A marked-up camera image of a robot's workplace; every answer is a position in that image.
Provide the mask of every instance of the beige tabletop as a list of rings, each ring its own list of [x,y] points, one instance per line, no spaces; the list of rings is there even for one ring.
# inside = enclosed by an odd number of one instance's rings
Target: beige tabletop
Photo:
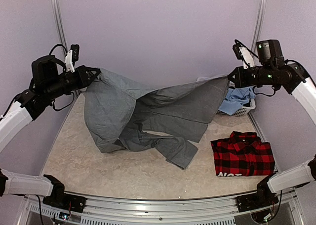
[[[215,174],[211,140],[232,131],[253,132],[249,118],[216,115],[185,170],[168,163],[156,150],[100,153],[84,123],[81,94],[67,117],[43,173],[58,178],[67,191],[130,199],[192,199],[256,189],[264,177],[220,178]]]

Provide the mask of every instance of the wire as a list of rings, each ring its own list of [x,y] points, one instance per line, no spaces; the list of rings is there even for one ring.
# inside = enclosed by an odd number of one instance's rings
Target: wire
[[[248,49],[247,46],[245,46],[242,42],[240,42],[239,40],[235,40],[236,44],[240,44],[241,46],[245,47],[253,56],[255,56],[256,58],[259,59],[258,55],[256,55],[254,52],[252,52],[250,49]]]
[[[53,219],[51,219],[51,217],[49,218],[50,220],[51,220],[51,222],[53,223],[53,225],[55,225],[56,224],[56,218],[55,218],[55,214],[54,214],[54,216],[53,216]]]
[[[268,220],[268,222],[272,221],[277,216],[278,211],[280,210],[281,200],[282,200],[282,192],[283,192],[283,190],[281,190],[281,193],[280,193],[280,201],[278,202],[278,207],[276,209],[276,213],[273,215],[273,217],[270,220]]]
[[[275,211],[275,209],[276,209],[276,204],[274,203],[274,202],[272,202],[272,204],[273,204],[273,208],[272,208],[272,213]]]
[[[67,108],[68,106],[70,106],[73,102],[74,102],[74,100],[75,100],[75,94],[73,93],[73,92],[71,92],[71,94],[73,95],[73,100],[68,104],[68,105],[66,105],[66,106],[64,106],[63,108],[61,108],[61,109],[56,109],[56,106],[55,106],[55,101],[56,100],[53,100],[53,109],[54,109],[54,111],[61,111],[61,110],[63,110],[63,109],[65,109],[65,108]]]
[[[69,203],[69,219],[70,219],[70,216],[71,216],[71,201]]]
[[[287,59],[287,60],[285,60],[284,62],[285,62],[285,64],[287,64],[288,62],[293,62],[293,63],[296,63],[296,64],[298,64],[299,66],[301,66],[301,67],[305,70],[305,68],[303,67],[303,65],[302,65],[302,64],[300,64],[299,62],[295,61],[295,60],[292,60],[292,59]]]
[[[44,225],[43,216],[42,216],[42,214],[41,214],[40,197],[39,197],[38,195],[36,195],[36,197],[39,199],[39,216],[40,216],[41,225]]]
[[[16,98],[18,98],[18,96],[20,95],[21,93],[17,94],[13,99],[12,101],[10,102],[8,108],[5,110],[4,114],[0,116],[0,121],[5,117],[5,115],[9,112],[12,104],[15,102]]]
[[[51,55],[51,54],[53,53],[53,51],[54,51],[57,47],[62,47],[62,48],[65,50],[65,52],[67,53],[67,49],[66,49],[66,47],[65,47],[63,44],[57,44],[57,45],[55,45],[55,46],[50,50],[50,52],[49,52],[48,55]]]
[[[267,94],[264,94],[264,93],[262,93],[262,92],[255,92],[255,88],[256,88],[257,86],[253,86],[253,88],[252,88],[252,91],[253,91],[253,93],[255,94],[255,95],[265,95],[265,96],[268,96],[268,97],[271,97],[271,96],[274,96],[275,95],[275,93],[276,93],[276,89],[272,86],[271,88],[273,89],[273,94],[272,95],[267,95]]]

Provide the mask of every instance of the folded shirt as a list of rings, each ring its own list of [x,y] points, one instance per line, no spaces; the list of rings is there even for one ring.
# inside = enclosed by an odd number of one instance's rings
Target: folded shirt
[[[256,133],[233,131],[229,138],[211,144],[217,176],[265,176],[274,172],[271,146],[261,142]]]

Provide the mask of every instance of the clothing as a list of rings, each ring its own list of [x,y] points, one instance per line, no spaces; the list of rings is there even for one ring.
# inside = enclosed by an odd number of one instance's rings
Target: clothing
[[[263,176],[274,172],[275,160],[268,142],[256,133],[232,132],[211,142],[217,176]]]
[[[227,77],[154,89],[101,69],[85,93],[85,123],[102,153],[155,147],[185,169],[228,91]],[[159,136],[145,130],[163,132]]]
[[[236,89],[229,88],[222,105],[219,107],[219,110],[228,115],[233,115],[236,111],[242,108],[243,105],[249,103],[250,99],[254,98],[255,94],[253,93],[252,87]]]

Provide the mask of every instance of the white basket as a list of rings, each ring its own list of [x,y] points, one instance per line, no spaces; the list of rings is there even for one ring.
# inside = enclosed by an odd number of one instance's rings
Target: white basket
[[[235,84],[232,82],[229,82],[229,86],[235,87]],[[236,111],[232,116],[243,117],[246,114],[248,114],[248,112],[250,110],[253,110],[254,108],[256,108],[255,99],[250,99],[250,106],[249,107],[243,106],[238,111]],[[217,111],[217,114],[227,115],[226,113],[224,113],[223,111],[220,111],[220,110]]]

